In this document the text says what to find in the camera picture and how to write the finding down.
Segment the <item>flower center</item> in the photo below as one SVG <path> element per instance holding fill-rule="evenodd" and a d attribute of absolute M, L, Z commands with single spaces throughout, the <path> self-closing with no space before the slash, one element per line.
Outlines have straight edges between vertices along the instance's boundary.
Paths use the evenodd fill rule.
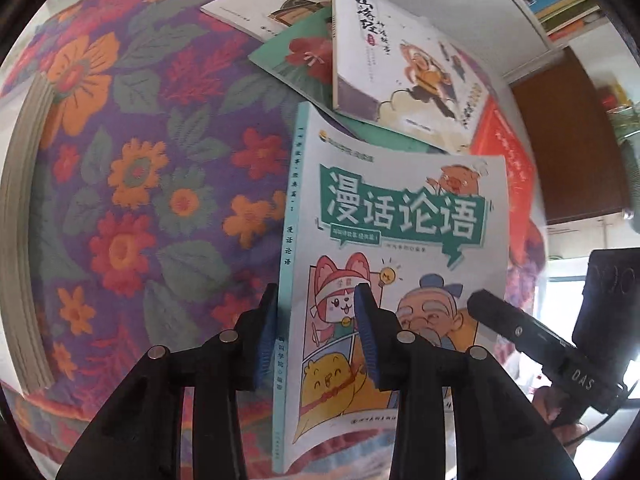
<path fill-rule="evenodd" d="M 85 65 L 85 63 L 73 63 L 73 65 L 67 68 L 66 72 L 63 73 L 63 75 L 58 80 L 56 90 L 63 94 L 71 92 L 78 85 L 78 83 L 82 81 L 87 68 L 88 67 Z"/>
<path fill-rule="evenodd" d="M 126 169 L 122 180 L 127 187 L 139 187 L 146 182 L 151 170 L 151 160 L 143 156 L 134 160 Z"/>
<path fill-rule="evenodd" d="M 171 211 L 178 216 L 187 217 L 194 214 L 200 206 L 200 199 L 192 189 L 176 189 L 169 202 Z"/>
<path fill-rule="evenodd" d="M 116 270 L 128 269 L 138 257 L 136 239 L 130 234 L 119 234 L 113 237 L 109 245 L 109 261 Z"/>

